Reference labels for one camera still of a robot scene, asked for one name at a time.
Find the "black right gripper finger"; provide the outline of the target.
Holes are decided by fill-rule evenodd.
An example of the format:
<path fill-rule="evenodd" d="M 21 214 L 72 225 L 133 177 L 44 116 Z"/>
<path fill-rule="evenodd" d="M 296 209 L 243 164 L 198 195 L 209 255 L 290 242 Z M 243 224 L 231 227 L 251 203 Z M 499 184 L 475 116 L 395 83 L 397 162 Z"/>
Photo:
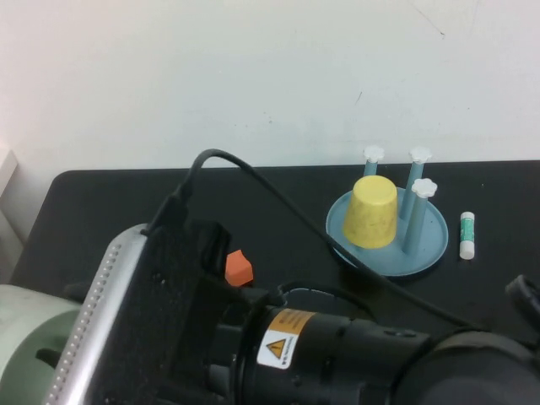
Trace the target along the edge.
<path fill-rule="evenodd" d="M 71 283 L 64 287 L 63 297 L 72 301 L 84 301 L 90 289 L 91 282 Z"/>

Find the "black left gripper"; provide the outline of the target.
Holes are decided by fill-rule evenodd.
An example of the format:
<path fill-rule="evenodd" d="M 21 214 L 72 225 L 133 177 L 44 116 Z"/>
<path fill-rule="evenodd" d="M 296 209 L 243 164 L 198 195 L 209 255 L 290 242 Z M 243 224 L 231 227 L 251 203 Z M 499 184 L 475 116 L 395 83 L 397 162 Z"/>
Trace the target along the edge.
<path fill-rule="evenodd" d="M 271 303 L 270 293 L 225 279 L 231 235 L 215 221 L 188 228 L 200 278 L 176 352 L 179 404 L 236 404 L 246 356 Z"/>

